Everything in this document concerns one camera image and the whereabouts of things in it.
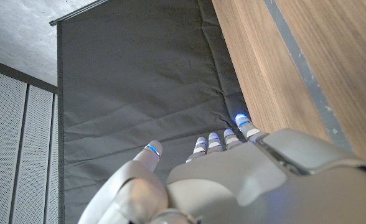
fingertip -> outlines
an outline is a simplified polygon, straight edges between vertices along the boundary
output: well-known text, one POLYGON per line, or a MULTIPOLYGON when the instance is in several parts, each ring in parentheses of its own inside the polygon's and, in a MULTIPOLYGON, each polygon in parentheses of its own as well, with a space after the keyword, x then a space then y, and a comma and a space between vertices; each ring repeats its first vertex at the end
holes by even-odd
POLYGON ((162 145, 161 145, 161 143, 159 141, 152 140, 147 146, 151 150, 155 150, 156 153, 158 152, 159 156, 161 156, 161 154, 162 154, 162 145))
POLYGON ((210 133, 208 139, 214 139, 214 138, 219 138, 219 136, 216 133, 210 133))
POLYGON ((229 135, 231 135, 231 134, 234 134, 233 133, 233 131, 232 130, 230 130, 230 129, 226 129, 226 131, 224 132, 224 136, 226 137, 226 136, 229 136, 229 135))

wood grain surface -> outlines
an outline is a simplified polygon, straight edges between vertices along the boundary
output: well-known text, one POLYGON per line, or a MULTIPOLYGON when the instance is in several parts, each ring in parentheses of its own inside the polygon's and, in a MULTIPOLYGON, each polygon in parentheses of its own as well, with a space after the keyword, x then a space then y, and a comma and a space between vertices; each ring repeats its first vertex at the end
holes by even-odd
MULTIPOLYGON (((277 0, 354 151, 366 160, 366 0, 277 0)), ((331 141, 263 0, 213 0, 252 120, 331 141)))
POLYGON ((276 0, 354 151, 366 159, 366 0, 276 0))
POLYGON ((263 1, 214 0, 253 123, 293 128, 331 141, 263 1))

robotic finger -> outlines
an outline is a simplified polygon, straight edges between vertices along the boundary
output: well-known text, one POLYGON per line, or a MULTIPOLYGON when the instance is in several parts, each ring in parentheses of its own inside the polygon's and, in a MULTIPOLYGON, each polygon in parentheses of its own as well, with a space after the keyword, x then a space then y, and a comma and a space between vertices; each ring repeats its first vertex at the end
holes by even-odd
POLYGON ((220 144, 219 136, 216 133, 210 133, 208 139, 209 139, 208 154, 223 151, 223 147, 220 144))
POLYGON ((193 154, 186 160, 186 162, 191 162, 193 159, 206 155, 207 148, 207 140, 205 140, 204 137, 199 137, 195 144, 193 154))

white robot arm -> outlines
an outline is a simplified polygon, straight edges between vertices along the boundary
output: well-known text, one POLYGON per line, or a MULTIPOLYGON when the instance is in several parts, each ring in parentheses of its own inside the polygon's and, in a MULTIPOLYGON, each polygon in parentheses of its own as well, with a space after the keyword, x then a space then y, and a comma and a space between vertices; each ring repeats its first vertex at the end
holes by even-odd
POLYGON ((153 170, 162 146, 151 141, 97 192, 79 223, 366 223, 366 162, 291 129, 263 133, 244 115, 247 139, 198 138, 164 187, 153 170))

blue led light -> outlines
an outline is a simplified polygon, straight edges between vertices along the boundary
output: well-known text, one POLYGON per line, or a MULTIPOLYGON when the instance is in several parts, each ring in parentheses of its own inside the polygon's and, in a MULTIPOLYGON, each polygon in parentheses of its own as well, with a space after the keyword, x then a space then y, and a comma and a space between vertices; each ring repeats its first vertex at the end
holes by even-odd
POLYGON ((153 152, 155 152, 158 156, 160 156, 157 149, 154 146, 149 144, 149 145, 147 145, 147 147, 149 147, 153 152))
POLYGON ((246 118, 245 114, 237 114, 237 116, 235 117, 235 121, 237 122, 237 120, 240 118, 246 118))
POLYGON ((247 124, 247 123, 249 123, 249 121, 244 121, 244 122, 242 122, 241 124, 239 124, 239 125, 238 125, 239 130, 241 131, 241 128, 243 127, 243 125, 244 125, 244 124, 247 124))

